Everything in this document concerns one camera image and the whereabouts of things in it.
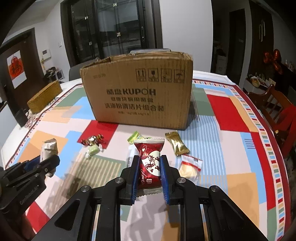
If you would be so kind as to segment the left hand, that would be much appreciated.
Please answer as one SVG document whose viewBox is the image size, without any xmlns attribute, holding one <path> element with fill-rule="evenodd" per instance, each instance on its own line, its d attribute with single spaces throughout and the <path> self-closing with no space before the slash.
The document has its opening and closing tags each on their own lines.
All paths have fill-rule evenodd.
<svg viewBox="0 0 296 241">
<path fill-rule="evenodd" d="M 1 240 L 32 240 L 36 235 L 26 213 L 8 220 L 1 212 Z"/>
</svg>

